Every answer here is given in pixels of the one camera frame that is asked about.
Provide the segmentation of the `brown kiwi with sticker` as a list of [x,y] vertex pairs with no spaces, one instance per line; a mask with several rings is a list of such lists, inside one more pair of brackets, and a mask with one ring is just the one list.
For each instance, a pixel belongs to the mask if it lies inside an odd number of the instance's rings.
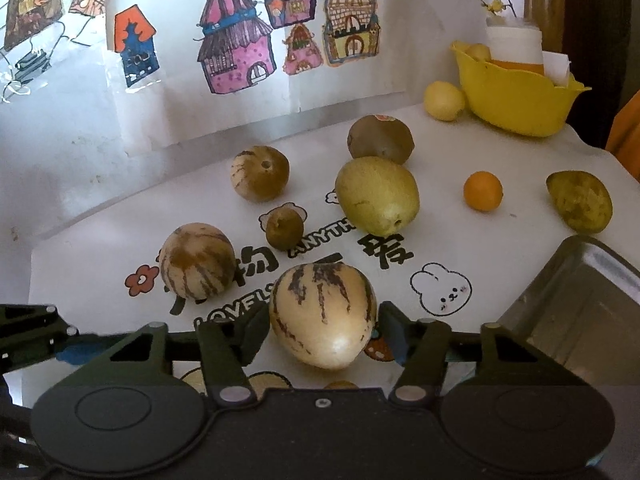
[[403,165],[414,150],[410,128],[388,115],[367,115],[349,128],[347,147],[352,158],[378,156]]

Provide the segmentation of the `white cup in bowl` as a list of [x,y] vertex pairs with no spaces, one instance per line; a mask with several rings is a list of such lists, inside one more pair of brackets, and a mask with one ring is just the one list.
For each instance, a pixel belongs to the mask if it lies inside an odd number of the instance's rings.
[[487,40],[494,61],[542,65],[542,32],[529,25],[487,27]]

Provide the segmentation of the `round striped melon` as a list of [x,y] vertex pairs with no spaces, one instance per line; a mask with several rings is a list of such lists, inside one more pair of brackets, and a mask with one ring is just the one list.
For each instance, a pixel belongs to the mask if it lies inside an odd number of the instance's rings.
[[237,154],[230,171],[232,188],[252,203],[269,202],[279,197],[289,176],[288,159],[267,145],[255,145]]
[[233,246],[207,223],[179,226],[160,248],[160,276],[177,297],[205,301],[225,292],[236,270]]

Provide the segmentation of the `yellow lemon by bowl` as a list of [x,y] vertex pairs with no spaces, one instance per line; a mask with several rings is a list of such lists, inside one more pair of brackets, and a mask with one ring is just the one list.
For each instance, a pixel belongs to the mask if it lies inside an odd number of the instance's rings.
[[447,81],[434,81],[424,92],[424,108],[441,122],[453,122],[465,110],[464,93]]

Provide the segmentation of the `small orange tangerine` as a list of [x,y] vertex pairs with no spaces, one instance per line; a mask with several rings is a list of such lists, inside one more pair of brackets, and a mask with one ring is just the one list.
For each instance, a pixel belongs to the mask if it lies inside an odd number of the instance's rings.
[[503,199],[503,187],[500,180],[488,171],[471,174],[463,185],[465,203],[480,212],[496,210]]

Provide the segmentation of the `house drawings paper poster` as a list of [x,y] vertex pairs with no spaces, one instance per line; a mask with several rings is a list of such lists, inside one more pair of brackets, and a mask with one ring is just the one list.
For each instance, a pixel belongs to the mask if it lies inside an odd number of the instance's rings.
[[106,0],[125,151],[404,91],[409,0]]

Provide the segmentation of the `large striped pepino melon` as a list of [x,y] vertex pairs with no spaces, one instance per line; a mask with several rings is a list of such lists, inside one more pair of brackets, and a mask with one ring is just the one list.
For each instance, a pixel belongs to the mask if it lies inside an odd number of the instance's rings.
[[274,282],[269,316],[277,340],[295,359],[344,370],[371,339],[378,302],[370,281],[353,266],[305,263]]

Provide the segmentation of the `yellow plastic bowl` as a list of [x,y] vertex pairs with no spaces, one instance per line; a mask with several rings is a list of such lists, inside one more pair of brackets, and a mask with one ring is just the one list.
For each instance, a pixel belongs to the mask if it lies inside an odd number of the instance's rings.
[[510,133],[539,139],[554,136],[563,129],[578,96],[590,90],[575,78],[558,86],[544,75],[473,58],[459,41],[450,49],[471,112]]

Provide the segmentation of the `large green pear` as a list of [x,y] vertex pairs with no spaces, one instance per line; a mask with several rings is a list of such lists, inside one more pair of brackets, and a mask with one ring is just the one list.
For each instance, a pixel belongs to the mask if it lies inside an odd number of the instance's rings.
[[374,236],[397,233],[413,222],[420,210],[413,174],[378,156],[346,162],[336,176],[335,193],[349,222]]

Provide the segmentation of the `metal tray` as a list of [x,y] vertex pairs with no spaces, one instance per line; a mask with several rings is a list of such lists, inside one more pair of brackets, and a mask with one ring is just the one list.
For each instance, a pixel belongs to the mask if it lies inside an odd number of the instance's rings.
[[591,385],[639,383],[639,271],[567,237],[498,323]]

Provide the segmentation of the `small brown fruit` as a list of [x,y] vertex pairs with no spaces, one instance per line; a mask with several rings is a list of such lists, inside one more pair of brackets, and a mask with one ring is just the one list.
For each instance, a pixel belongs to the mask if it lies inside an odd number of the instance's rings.
[[294,248],[304,236],[304,220],[294,209],[284,207],[268,217],[266,240],[277,250],[285,252]]

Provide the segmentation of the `spotted green-brown pear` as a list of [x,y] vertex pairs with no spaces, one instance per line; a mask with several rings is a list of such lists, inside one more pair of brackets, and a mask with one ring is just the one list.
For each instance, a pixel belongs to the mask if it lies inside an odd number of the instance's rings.
[[555,211],[579,234],[598,234],[613,218],[608,189],[594,174],[582,170],[558,171],[546,180]]

